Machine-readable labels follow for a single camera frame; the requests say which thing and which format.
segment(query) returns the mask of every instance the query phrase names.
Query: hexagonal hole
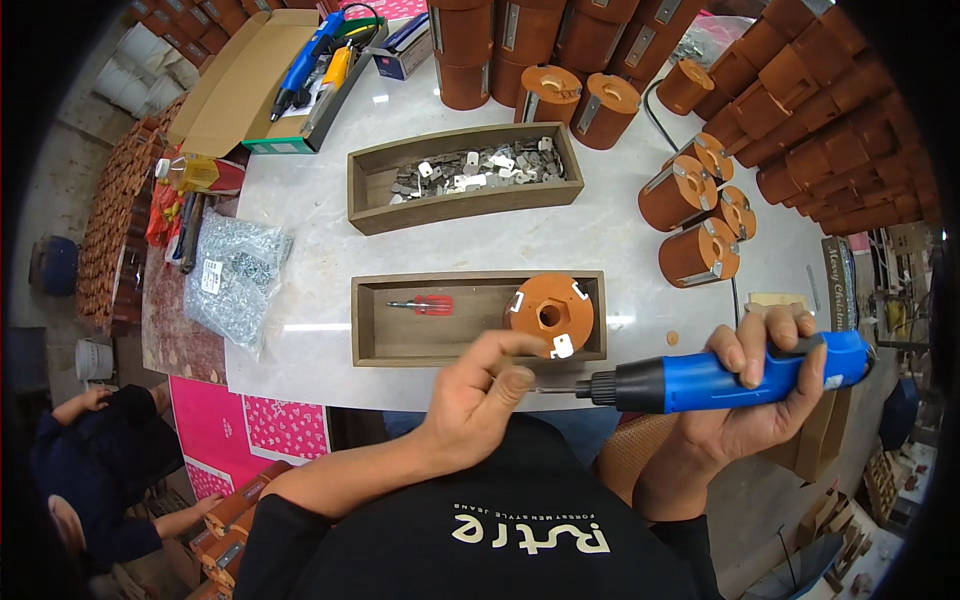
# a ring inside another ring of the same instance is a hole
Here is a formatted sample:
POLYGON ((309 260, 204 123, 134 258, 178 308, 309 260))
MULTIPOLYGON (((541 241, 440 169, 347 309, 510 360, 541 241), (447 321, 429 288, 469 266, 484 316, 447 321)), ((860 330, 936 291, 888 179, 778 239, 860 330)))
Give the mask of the hexagonal hole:
POLYGON ((537 309, 537 317, 540 329, 556 329, 570 323, 570 309, 563 300, 548 298, 537 309))

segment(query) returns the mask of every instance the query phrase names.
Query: blue jeans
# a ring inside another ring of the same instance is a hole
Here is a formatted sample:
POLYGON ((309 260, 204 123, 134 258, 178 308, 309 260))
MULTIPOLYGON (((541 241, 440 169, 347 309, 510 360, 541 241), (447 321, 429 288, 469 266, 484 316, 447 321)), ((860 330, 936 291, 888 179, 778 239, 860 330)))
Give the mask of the blue jeans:
MULTIPOLYGON (((600 453, 600 448, 613 435, 620 413, 612 406, 603 408, 583 408, 568 411, 542 411, 527 413, 531 417, 545 420, 563 434, 564 439, 577 460, 589 467, 600 453)), ((426 418, 426 413, 407 413, 402 411, 383 411, 383 424, 387 426, 387 435, 391 439, 409 433, 426 418)))

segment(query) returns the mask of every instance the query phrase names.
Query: plastic bag of screws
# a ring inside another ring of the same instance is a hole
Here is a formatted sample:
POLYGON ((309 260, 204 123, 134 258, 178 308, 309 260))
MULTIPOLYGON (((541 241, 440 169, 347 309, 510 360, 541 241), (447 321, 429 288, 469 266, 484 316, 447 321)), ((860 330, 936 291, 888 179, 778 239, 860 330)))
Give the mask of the plastic bag of screws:
POLYGON ((183 285, 183 314, 259 358, 263 318, 293 237, 282 228, 204 211, 197 268, 183 285))
POLYGON ((390 204, 478 189, 566 179, 550 137, 426 156, 397 169, 390 204))

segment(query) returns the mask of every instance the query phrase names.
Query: person's hand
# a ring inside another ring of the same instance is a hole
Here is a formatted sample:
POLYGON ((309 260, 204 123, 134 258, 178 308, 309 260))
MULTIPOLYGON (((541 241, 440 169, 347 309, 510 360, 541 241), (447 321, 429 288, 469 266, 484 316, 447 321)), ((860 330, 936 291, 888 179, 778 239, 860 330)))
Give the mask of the person's hand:
POLYGON ((507 421, 534 383, 529 369, 510 357, 536 354, 545 342, 515 331, 488 331, 446 367, 433 386, 423 424, 409 435, 420 440, 438 472, 469 468, 493 453, 507 421))
MULTIPOLYGON (((748 312, 734 333, 720 325, 707 340, 707 350, 716 353, 740 383, 755 388, 763 378, 768 338, 784 350, 797 345, 798 334, 816 332, 813 317, 805 311, 777 306, 763 312, 748 312)), ((824 388, 827 347, 821 344, 807 355, 800 367, 797 387, 783 400, 734 409, 690 411, 677 421, 684 439, 699 449, 717 470, 744 456, 782 444, 800 430, 824 388)))
POLYGON ((113 392, 102 385, 98 385, 80 394, 81 404, 88 411, 99 411, 107 408, 108 404, 104 401, 104 398, 111 394, 113 392))
POLYGON ((201 516, 206 515, 213 510, 213 507, 224 501, 224 495, 216 492, 197 502, 197 512, 201 516))

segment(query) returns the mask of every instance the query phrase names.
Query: black t-shirt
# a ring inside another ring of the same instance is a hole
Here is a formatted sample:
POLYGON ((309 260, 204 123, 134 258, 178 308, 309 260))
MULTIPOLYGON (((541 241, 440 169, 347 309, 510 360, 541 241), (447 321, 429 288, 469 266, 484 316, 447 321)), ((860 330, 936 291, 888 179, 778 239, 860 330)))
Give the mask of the black t-shirt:
MULTIPOLYGON (((318 486, 326 482, 317 482, 318 486)), ((511 418, 487 460, 384 496, 335 527, 268 495, 235 600, 718 598, 707 518, 646 527, 553 426, 511 418)))

